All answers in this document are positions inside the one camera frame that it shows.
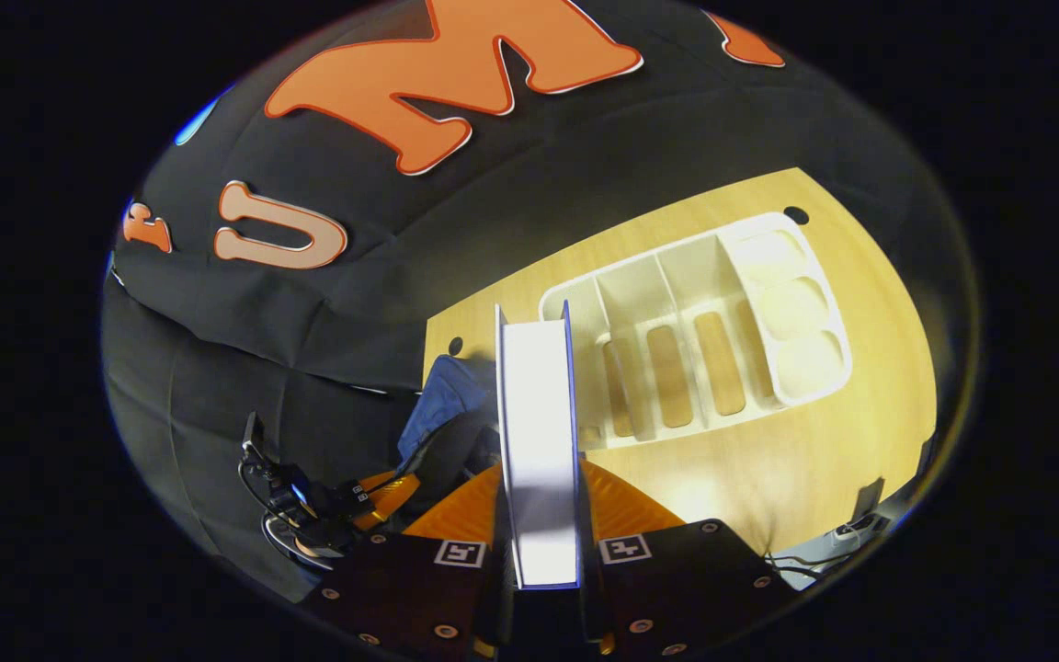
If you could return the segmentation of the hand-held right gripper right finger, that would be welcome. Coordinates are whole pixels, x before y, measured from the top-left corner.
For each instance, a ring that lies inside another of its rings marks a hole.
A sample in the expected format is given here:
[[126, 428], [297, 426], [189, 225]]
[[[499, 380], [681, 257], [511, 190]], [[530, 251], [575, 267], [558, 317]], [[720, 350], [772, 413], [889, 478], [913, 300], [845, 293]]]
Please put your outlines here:
[[599, 657], [706, 657], [798, 603], [798, 590], [722, 520], [685, 522], [600, 465], [579, 468]]

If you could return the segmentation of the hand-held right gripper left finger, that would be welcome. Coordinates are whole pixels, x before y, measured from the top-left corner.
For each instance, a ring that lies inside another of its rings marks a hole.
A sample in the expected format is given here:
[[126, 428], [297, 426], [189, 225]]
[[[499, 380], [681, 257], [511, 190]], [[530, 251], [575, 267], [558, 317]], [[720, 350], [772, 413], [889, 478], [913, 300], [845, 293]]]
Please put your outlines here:
[[305, 612], [394, 661], [504, 661], [516, 586], [503, 466], [323, 574]]

